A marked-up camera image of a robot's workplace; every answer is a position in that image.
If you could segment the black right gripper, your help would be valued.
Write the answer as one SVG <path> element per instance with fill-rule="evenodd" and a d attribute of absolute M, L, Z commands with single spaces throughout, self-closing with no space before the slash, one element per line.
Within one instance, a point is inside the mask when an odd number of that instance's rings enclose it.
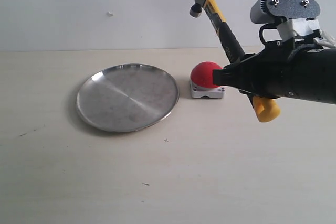
<path fill-rule="evenodd" d="M 269 41 L 259 53 L 244 54 L 240 63 L 232 63 L 212 71 L 213 84 L 241 89 L 252 96 L 296 98 L 297 92 L 291 83 L 292 60 L 296 43 Z"/>

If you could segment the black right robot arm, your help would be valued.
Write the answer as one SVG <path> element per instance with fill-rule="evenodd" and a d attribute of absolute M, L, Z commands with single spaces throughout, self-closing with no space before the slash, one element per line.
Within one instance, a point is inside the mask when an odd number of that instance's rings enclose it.
<path fill-rule="evenodd" d="M 213 70 L 213 83 L 248 96 L 335 104 L 335 49 L 315 44 L 270 43 L 257 54 Z"/>

